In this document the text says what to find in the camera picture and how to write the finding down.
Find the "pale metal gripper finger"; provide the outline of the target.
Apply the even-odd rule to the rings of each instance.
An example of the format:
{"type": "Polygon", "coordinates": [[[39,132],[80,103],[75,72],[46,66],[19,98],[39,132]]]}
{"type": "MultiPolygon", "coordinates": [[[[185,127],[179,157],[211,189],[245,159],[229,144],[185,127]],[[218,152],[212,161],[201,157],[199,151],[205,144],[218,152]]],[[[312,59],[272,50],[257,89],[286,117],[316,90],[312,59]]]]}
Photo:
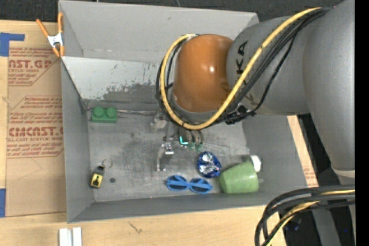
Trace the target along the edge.
{"type": "Polygon", "coordinates": [[[166,127],[168,121],[165,114],[157,113],[153,117],[153,120],[150,123],[150,130],[151,132],[156,132],[166,127]]]}
{"type": "Polygon", "coordinates": [[[167,165],[170,163],[172,156],[174,155],[174,149],[170,144],[162,144],[157,152],[156,170],[163,172],[167,169],[167,165]]]}

